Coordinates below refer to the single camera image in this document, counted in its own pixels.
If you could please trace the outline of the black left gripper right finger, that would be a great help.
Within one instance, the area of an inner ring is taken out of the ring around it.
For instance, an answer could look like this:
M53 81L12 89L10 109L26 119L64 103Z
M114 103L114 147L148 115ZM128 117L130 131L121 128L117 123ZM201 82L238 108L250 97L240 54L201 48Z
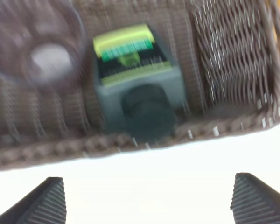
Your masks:
M280 193L251 173L237 173L230 210L237 224L280 224Z

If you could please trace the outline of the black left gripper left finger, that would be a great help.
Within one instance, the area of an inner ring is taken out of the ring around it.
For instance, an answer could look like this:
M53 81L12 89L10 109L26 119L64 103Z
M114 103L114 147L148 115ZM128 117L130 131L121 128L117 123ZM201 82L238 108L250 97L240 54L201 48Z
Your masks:
M61 177L48 177L0 215L0 224L64 224L67 206Z

